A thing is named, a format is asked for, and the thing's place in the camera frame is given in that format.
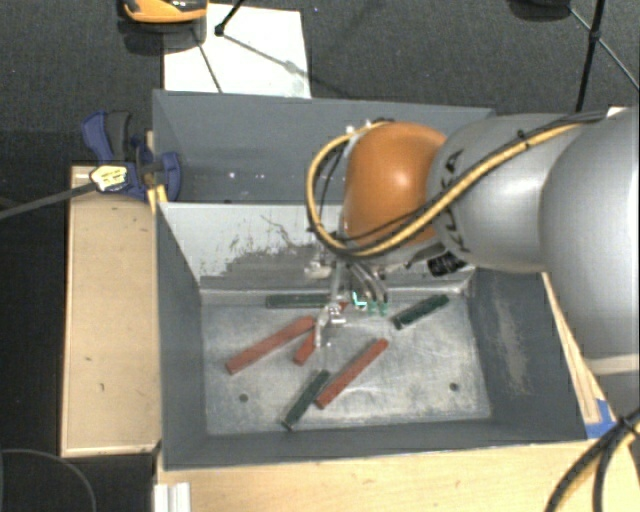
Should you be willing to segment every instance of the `white paper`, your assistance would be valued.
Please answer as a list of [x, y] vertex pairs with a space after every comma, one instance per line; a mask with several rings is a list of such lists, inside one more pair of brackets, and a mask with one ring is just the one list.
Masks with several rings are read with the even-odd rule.
[[[216, 37], [230, 5], [209, 4], [203, 50], [223, 93], [310, 98], [302, 19], [296, 11], [241, 7]], [[198, 47], [164, 57], [168, 91], [218, 92]]]

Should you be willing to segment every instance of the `wooden board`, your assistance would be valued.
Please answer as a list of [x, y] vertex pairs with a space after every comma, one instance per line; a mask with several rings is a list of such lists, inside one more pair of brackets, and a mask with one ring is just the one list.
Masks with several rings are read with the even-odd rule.
[[[268, 467], [158, 474], [191, 484], [193, 512], [541, 512], [587, 442]], [[561, 512], [591, 510], [593, 472]], [[638, 480], [628, 453], [607, 476], [608, 512], [635, 510]]]
[[[74, 169], [74, 186], [88, 169]], [[74, 199], [69, 219], [63, 456], [151, 451], [160, 438], [155, 258], [148, 206], [120, 196]], [[560, 320], [583, 414], [602, 396]], [[164, 472], [188, 481], [194, 512], [540, 511], [589, 442], [322, 463]], [[565, 511], [590, 509], [592, 476]], [[614, 458], [608, 511], [640, 501], [630, 456]]]
[[[72, 185], [91, 168], [74, 168]], [[151, 451], [160, 439], [148, 205], [91, 193], [69, 212], [60, 452]]]

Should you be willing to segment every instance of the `gray bin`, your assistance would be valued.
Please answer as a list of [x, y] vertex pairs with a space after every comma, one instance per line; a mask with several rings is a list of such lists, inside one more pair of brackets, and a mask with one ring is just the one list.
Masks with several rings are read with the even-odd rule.
[[[305, 366], [291, 361], [300, 337], [237, 375], [228, 375], [224, 362], [231, 356], [292, 319], [317, 313], [267, 309], [267, 296], [327, 290], [326, 281], [309, 280], [303, 272], [314, 249], [301, 206], [304, 165], [327, 137], [344, 129], [344, 119], [328, 126], [332, 117], [327, 112], [351, 112], [348, 122], [379, 111], [395, 118], [400, 118], [399, 111], [411, 112], [410, 120], [439, 124], [445, 133], [490, 115], [407, 105], [395, 105], [394, 115], [393, 104], [337, 100], [295, 100], [294, 111], [303, 109], [292, 114], [286, 107], [289, 100], [240, 99], [173, 93], [154, 97], [156, 150], [180, 152], [186, 184], [181, 198], [202, 201], [163, 204], [157, 215], [167, 469], [585, 438], [538, 275], [471, 268], [436, 280], [415, 266], [390, 276], [389, 313], [436, 293], [449, 296], [446, 307], [402, 331], [395, 330], [388, 317], [367, 317], [350, 309], [348, 326], [331, 332], [332, 346], [316, 351]], [[220, 123], [226, 131], [210, 122], [213, 128], [185, 134], [188, 123], [183, 115], [194, 126], [209, 126], [206, 119], [221, 119], [221, 112], [232, 106], [240, 113], [236, 110], [234, 121]], [[280, 144], [287, 128], [277, 124], [265, 136], [265, 127], [250, 122], [248, 111], [254, 119], [297, 115], [295, 133], [308, 132], [300, 139], [292, 132], [297, 146], [290, 140], [289, 152], [274, 151], [275, 160], [272, 153], [263, 154], [259, 175], [265, 178], [253, 178], [255, 163], [248, 158], [243, 164], [238, 148]], [[230, 162], [235, 171], [228, 171]], [[246, 179], [238, 188], [227, 187], [228, 172], [244, 172]], [[274, 183], [288, 187], [279, 189]], [[225, 201], [232, 204], [221, 204]], [[338, 211], [335, 204], [326, 209], [329, 227]], [[295, 432], [281, 427], [279, 420], [314, 371], [338, 371], [377, 337], [386, 337], [389, 349], [345, 393], [323, 411], [312, 407]]]

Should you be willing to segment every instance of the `black floor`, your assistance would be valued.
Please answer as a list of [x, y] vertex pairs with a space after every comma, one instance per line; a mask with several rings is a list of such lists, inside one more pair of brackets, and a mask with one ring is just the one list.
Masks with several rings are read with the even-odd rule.
[[[574, 108], [587, 34], [572, 17], [525, 21], [506, 0], [294, 0], [316, 97], [488, 106], [499, 113]], [[588, 20], [595, 0], [573, 7]], [[151, 126], [160, 42], [118, 27], [115, 0], [0, 3], [0, 198], [29, 201], [68, 186], [90, 159], [80, 121], [100, 108]], [[604, 39], [638, 77], [640, 3], [610, 0]], [[637, 103], [601, 50], [585, 109]], [[56, 453], [65, 294], [65, 208], [0, 223], [0, 446]], [[89, 510], [78, 482], [29, 456], [5, 460], [5, 508]], [[82, 461], [101, 511], [149, 510], [148, 456]], [[65, 502], [63, 490], [72, 496]]]

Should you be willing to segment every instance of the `blue clamp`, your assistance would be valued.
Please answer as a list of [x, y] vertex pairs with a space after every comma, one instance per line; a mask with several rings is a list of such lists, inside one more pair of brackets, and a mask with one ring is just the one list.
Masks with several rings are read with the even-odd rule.
[[126, 184], [117, 190], [103, 190], [103, 193], [118, 193], [139, 201], [147, 200], [146, 174], [153, 174], [153, 183], [164, 184], [167, 198], [175, 201], [180, 193], [182, 169], [177, 153], [161, 155], [154, 162], [154, 155], [141, 137], [127, 135], [131, 115], [128, 112], [94, 112], [82, 122], [82, 138], [93, 151], [99, 165], [117, 164], [127, 169]]

